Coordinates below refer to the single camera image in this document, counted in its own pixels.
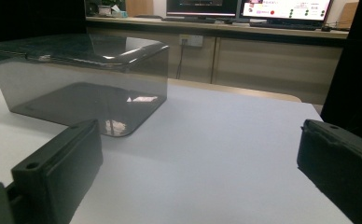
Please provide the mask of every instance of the clear plastic container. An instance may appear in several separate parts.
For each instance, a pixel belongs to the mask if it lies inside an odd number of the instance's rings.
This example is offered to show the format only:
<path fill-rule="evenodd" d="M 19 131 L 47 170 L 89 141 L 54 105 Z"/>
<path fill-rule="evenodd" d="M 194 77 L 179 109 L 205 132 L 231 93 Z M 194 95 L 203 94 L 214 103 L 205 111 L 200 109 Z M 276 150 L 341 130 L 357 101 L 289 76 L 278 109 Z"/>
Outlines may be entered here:
<path fill-rule="evenodd" d="M 0 42 L 0 89 L 11 112 L 64 125 L 98 119 L 102 134 L 124 136 L 166 101 L 168 51 L 112 35 Z"/>

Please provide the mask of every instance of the white table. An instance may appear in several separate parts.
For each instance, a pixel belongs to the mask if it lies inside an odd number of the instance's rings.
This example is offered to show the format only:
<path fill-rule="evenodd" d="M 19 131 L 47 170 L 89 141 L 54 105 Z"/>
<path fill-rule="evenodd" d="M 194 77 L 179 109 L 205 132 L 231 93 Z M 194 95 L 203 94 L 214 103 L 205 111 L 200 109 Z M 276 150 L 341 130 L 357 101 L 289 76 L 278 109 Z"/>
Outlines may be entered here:
<path fill-rule="evenodd" d="M 73 224 L 351 221 L 298 170 L 312 105 L 169 84 L 132 135 L 102 136 L 104 164 Z M 0 92 L 0 181 L 65 126 L 8 111 Z"/>

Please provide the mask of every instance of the wooden cabinet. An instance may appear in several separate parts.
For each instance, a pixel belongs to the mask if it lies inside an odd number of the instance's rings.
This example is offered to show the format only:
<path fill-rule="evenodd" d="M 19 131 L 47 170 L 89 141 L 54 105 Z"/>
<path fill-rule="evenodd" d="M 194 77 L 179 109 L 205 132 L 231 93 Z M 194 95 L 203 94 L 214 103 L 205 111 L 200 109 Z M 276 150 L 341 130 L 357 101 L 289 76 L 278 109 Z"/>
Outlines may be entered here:
<path fill-rule="evenodd" d="M 126 12 L 129 17 L 136 15 L 147 14 L 152 15 L 154 13 L 153 0 L 125 0 Z"/>

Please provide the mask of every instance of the computer monitor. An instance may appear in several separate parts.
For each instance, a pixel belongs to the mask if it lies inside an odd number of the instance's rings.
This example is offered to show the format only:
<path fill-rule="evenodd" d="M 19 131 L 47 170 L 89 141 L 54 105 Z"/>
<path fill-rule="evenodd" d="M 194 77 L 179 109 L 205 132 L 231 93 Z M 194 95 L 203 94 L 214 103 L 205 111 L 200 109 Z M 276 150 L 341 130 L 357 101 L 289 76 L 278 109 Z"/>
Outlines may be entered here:
<path fill-rule="evenodd" d="M 239 0 L 240 18 L 267 23 L 325 24 L 332 0 Z"/>
<path fill-rule="evenodd" d="M 238 0 L 167 0 L 166 16 L 207 18 L 236 18 Z"/>

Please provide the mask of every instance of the dark background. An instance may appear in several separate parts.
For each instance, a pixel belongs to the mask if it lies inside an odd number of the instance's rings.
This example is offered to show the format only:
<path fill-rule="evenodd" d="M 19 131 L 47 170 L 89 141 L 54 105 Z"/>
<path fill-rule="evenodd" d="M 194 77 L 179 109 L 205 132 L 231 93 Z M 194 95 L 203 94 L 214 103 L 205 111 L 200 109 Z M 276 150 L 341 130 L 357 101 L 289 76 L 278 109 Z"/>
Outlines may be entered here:
<path fill-rule="evenodd" d="M 362 137 L 362 0 L 321 112 L 323 121 Z"/>
<path fill-rule="evenodd" d="M 1 0 L 0 41 L 86 33 L 84 0 Z"/>

